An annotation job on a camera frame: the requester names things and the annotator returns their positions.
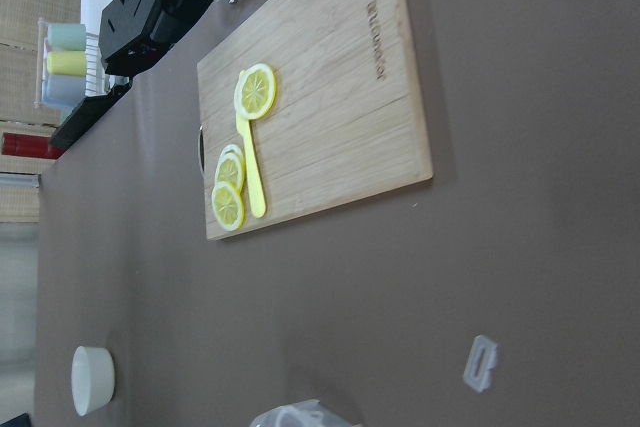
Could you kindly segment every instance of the red cylinder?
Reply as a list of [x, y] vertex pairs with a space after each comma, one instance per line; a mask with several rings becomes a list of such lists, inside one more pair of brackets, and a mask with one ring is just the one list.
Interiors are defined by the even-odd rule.
[[33, 157], [37, 159], [57, 159], [64, 150], [49, 145], [49, 137], [40, 135], [2, 134], [2, 155]]

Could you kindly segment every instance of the white bowl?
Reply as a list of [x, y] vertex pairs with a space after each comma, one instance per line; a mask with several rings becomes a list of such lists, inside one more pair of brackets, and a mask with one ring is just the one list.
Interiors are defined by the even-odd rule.
[[107, 349], [78, 347], [71, 364], [71, 393], [78, 415], [87, 415], [113, 397], [115, 371]]

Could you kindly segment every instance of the lemon slice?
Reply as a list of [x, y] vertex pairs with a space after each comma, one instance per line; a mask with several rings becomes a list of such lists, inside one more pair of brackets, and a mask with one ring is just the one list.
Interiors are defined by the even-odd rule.
[[244, 153], [242, 152], [240, 146], [236, 144], [229, 144], [224, 149], [222, 149], [220, 155], [226, 154], [227, 152], [233, 152], [234, 154], [236, 154], [240, 159], [240, 163], [244, 166]]
[[228, 182], [238, 192], [242, 191], [244, 184], [244, 159], [240, 159], [238, 154], [222, 151], [216, 167], [215, 183]]
[[254, 120], [265, 115], [276, 98], [276, 76], [267, 64], [255, 64], [240, 72], [233, 103], [243, 117]]
[[224, 230], [237, 230], [244, 223], [244, 204], [229, 182], [220, 181], [211, 192], [213, 215]]

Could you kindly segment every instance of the white plastic clip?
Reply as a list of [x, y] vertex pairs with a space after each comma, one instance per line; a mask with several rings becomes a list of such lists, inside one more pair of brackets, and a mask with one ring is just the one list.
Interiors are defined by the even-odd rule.
[[473, 339], [469, 360], [464, 369], [464, 382], [480, 393], [491, 386], [491, 369], [498, 363], [498, 344], [493, 340], [478, 335]]

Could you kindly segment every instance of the knife handle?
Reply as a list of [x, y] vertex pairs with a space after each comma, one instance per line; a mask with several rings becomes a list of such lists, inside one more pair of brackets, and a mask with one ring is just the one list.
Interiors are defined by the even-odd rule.
[[244, 129], [242, 140], [244, 141], [245, 164], [247, 166], [247, 186], [249, 188], [249, 203], [251, 204], [251, 213], [254, 217], [262, 217], [266, 210], [267, 204], [264, 200], [264, 191], [262, 190], [262, 179], [260, 179], [260, 171], [258, 170], [258, 161], [256, 160], [256, 152], [253, 146], [253, 137], [251, 135], [251, 122], [247, 122]]

